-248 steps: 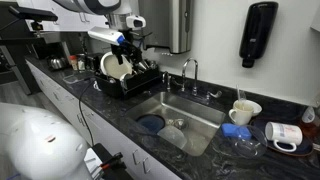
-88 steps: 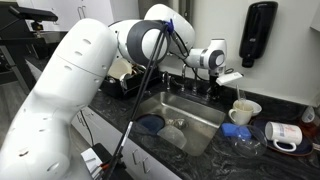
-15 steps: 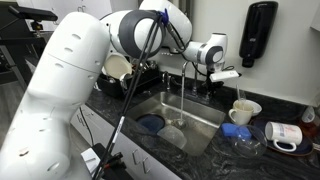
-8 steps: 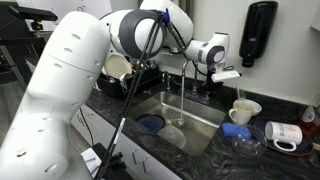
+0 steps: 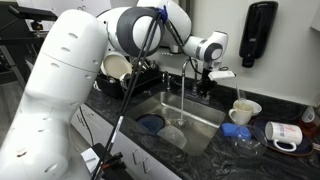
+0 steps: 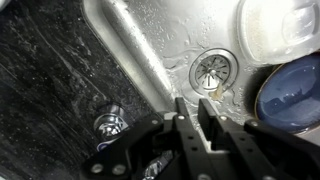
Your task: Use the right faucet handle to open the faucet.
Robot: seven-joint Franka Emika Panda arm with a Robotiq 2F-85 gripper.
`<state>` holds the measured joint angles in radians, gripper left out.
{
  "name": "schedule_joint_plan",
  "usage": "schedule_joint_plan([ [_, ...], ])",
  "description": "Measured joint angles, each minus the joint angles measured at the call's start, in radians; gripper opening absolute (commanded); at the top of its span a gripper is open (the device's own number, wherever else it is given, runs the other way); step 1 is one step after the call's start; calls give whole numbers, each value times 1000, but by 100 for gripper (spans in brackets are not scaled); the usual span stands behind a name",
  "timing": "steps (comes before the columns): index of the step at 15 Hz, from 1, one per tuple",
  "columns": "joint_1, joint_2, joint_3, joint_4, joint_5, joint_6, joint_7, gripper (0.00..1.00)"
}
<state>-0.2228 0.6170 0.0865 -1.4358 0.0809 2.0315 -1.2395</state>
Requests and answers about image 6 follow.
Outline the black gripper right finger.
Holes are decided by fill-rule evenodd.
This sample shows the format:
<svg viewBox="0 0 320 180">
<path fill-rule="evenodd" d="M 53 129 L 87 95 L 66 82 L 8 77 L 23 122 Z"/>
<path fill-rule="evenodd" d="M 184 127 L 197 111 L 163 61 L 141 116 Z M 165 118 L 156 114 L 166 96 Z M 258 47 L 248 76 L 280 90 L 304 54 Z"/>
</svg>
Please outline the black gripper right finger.
<svg viewBox="0 0 320 180">
<path fill-rule="evenodd" d="M 277 180 L 275 168 L 254 138 L 229 117 L 219 115 L 207 99 L 200 99 L 198 121 L 219 180 Z"/>
</svg>

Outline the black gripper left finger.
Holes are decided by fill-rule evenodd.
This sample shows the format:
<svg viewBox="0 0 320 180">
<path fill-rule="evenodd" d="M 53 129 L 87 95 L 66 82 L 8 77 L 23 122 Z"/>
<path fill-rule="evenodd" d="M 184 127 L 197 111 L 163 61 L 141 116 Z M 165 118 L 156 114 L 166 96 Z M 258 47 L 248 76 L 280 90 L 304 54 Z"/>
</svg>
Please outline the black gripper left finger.
<svg viewBox="0 0 320 180">
<path fill-rule="evenodd" d="M 182 97 L 175 99 L 178 114 L 174 117 L 174 129 L 179 132 L 184 156 L 184 172 L 189 180 L 214 180 L 215 174 L 199 133 L 194 129 Z"/>
</svg>

